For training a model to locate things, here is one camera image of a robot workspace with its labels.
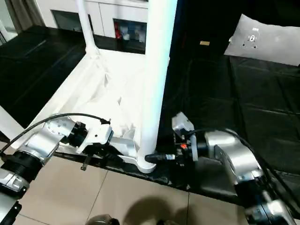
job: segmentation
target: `white cabinet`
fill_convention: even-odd
[[[57,28],[53,10],[78,13],[75,0],[36,0],[47,27]],[[146,23],[148,2],[143,0],[85,1],[94,34],[115,38],[114,19]]]
[[[36,0],[41,16],[47,27],[58,28],[52,10],[78,13],[75,0]],[[99,3],[87,1],[86,10],[90,15],[94,34],[104,35]]]

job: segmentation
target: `tile floor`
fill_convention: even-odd
[[[155,225],[159,219],[179,225],[247,224],[233,204],[92,166],[84,172],[80,166],[53,157],[21,199],[15,225],[84,225],[105,213],[122,225]]]

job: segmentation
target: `black cable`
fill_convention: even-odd
[[[109,121],[106,121],[98,116],[94,116],[94,115],[89,115],[89,114],[85,114],[85,113],[77,113],[77,112],[71,112],[71,113],[62,113],[62,114],[57,114],[54,116],[50,116],[46,119],[43,119],[33,125],[31,125],[30,127],[26,128],[23,132],[21,132],[17,137],[15,137],[14,139],[12,139],[9,143],[7,143],[1,150],[0,150],[0,157],[4,157],[6,156],[6,154],[4,153],[5,150],[11,146],[15,141],[17,141],[19,138],[21,138],[23,135],[25,135],[27,132],[31,131],[33,128],[37,127],[38,125],[41,125],[42,123],[45,123],[49,120],[53,120],[59,117],[65,117],[65,116],[85,116],[85,117],[90,117],[90,118],[94,118],[97,119],[101,122],[101,124],[110,124]]]
[[[201,129],[196,129],[193,131],[190,131],[187,135],[191,135],[194,133],[199,133],[199,132],[212,132],[212,131],[223,131],[225,133],[231,134],[235,138],[239,139],[247,148],[250,149],[250,151],[254,154],[256,159],[259,161],[260,166],[262,167],[267,180],[272,183],[272,179],[269,175],[268,170],[271,172],[271,174],[274,175],[274,177],[278,180],[278,182],[282,185],[282,187],[286,190],[286,192],[292,197],[292,199],[295,201],[296,205],[300,208],[300,202],[298,198],[295,196],[293,191],[288,187],[288,185],[282,180],[282,178],[276,173],[276,171],[271,167],[271,165],[254,149],[251,147],[251,145],[241,136],[239,136],[237,133],[226,129],[226,128],[201,128]],[[294,214],[300,216],[300,213],[287,201],[284,199],[284,197],[279,193],[279,191],[276,191],[276,193],[279,195],[279,197],[285,202],[285,204],[290,208],[291,211],[294,212]]]

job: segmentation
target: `black mat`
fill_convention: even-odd
[[[100,48],[135,52],[113,38],[95,39]],[[27,126],[84,56],[84,47],[80,33],[41,27],[1,46],[0,105]],[[196,128],[231,128],[248,139],[300,197],[299,86],[297,67],[212,54],[192,59],[175,54],[168,68],[157,149],[174,150],[171,118],[183,111]],[[111,161],[93,159],[91,165],[239,203],[224,168],[215,160],[201,158],[184,171],[172,164],[157,165],[150,174]]]

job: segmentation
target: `curtain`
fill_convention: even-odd
[[[44,26],[35,0],[5,0],[17,33],[33,25]]]

